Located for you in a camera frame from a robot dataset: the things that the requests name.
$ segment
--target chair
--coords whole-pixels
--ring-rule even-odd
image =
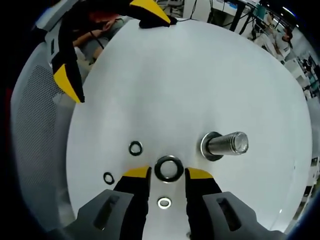
[[[40,43],[25,63],[10,100],[10,133],[18,183],[44,230],[75,220],[66,176],[66,146],[75,102],[56,85]]]
[[[317,97],[307,102],[312,129],[312,158],[320,157],[320,102]]]

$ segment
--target small metal washer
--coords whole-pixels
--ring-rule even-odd
[[[223,155],[213,155],[208,151],[208,142],[211,139],[217,138],[217,137],[221,137],[222,135],[216,131],[211,131],[209,133],[207,133],[206,135],[204,135],[204,137],[201,140],[200,143],[200,151],[201,154],[209,161],[217,161],[219,159],[221,159],[223,157]]]
[[[165,201],[165,202],[167,202],[168,203],[168,205],[166,205],[166,206],[163,206],[163,205],[161,205],[161,202],[162,201]],[[160,197],[159,199],[158,199],[158,206],[159,206],[159,208],[161,208],[161,209],[168,209],[168,208],[170,208],[171,207],[171,205],[172,205],[172,202],[171,202],[171,199],[170,198],[168,198],[168,197]]]
[[[139,147],[139,151],[137,152],[134,152],[132,150],[133,146],[138,146]],[[132,156],[139,156],[140,154],[142,154],[143,152],[143,148],[142,148],[142,143],[139,142],[139,141],[132,141],[129,145],[129,153],[132,155]]]
[[[107,176],[111,177],[111,181],[107,181]],[[108,171],[103,174],[103,180],[108,185],[112,185],[115,183],[114,176],[112,176],[111,172],[108,172]]]

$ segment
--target metal bolt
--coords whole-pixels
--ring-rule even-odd
[[[209,161],[217,161],[224,155],[244,154],[248,147],[248,137],[240,131],[225,136],[211,131],[202,138],[200,143],[200,151]]]
[[[248,137],[241,131],[215,137],[207,144],[208,151],[213,155],[240,155],[244,154],[248,147]]]

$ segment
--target black cable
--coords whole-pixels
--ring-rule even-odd
[[[91,36],[98,42],[98,44],[102,47],[102,49],[105,49],[102,43],[99,41],[99,39],[90,31]]]
[[[252,8],[250,9],[250,11],[249,11],[249,16],[248,16],[247,19],[245,20],[245,22],[244,22],[244,24],[243,24],[243,26],[242,26],[242,28],[241,28],[241,30],[240,30],[240,32],[239,32],[239,35],[241,35],[241,34],[244,33],[244,31],[246,30],[246,28],[247,28],[247,26],[248,26],[249,23],[252,22],[252,24],[253,24],[253,21],[254,21],[255,18],[256,18],[255,14],[254,14],[254,11],[255,11],[255,8],[252,7]]]
[[[191,16],[190,16],[190,19],[192,19],[192,16],[196,10],[196,6],[197,6],[197,0],[194,1],[194,5],[193,5],[193,8],[192,8],[192,12],[191,12]]]
[[[194,20],[194,19],[192,19],[192,16],[193,16],[193,14],[194,14],[194,12],[196,10],[196,6],[197,6],[197,0],[194,1],[190,17],[188,19],[177,20],[177,22],[185,22],[185,21],[188,21],[188,20]]]
[[[248,16],[249,13],[250,13],[250,12],[248,12],[247,14],[243,15],[242,17],[240,17],[239,20],[242,19],[242,18],[244,18],[245,16]],[[226,27],[226,26],[229,26],[229,25],[232,24],[232,23],[233,23],[233,21],[230,22],[230,23],[228,23],[228,24],[226,24],[226,25],[223,25],[223,26],[221,26],[221,27],[224,28],[224,27]]]
[[[210,3],[210,13],[208,16],[208,20],[206,22],[209,24],[212,24],[213,17],[214,17],[213,0],[209,0],[209,3]]]

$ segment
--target desk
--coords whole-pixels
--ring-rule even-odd
[[[195,4],[195,0],[184,1],[183,17],[185,19],[190,18],[194,4]],[[223,10],[223,12],[231,16],[235,16],[237,11],[236,8],[231,7],[228,3],[223,4],[223,2],[218,2],[217,0],[212,0],[212,7],[220,11]],[[195,11],[193,13],[192,18],[202,22],[207,22],[209,13],[210,13],[209,0],[198,0],[196,3]]]
[[[74,214],[130,168],[162,156],[210,172],[223,191],[253,208],[268,229],[284,231],[303,196],[312,154],[310,117],[301,87],[273,56],[221,27],[188,20],[139,29],[130,20],[110,41],[72,116],[66,153]],[[248,152],[204,159],[197,142],[208,132],[248,135]],[[143,153],[129,154],[132,141]],[[159,197],[172,200],[169,209]],[[143,239],[185,240],[185,179],[151,176]]]

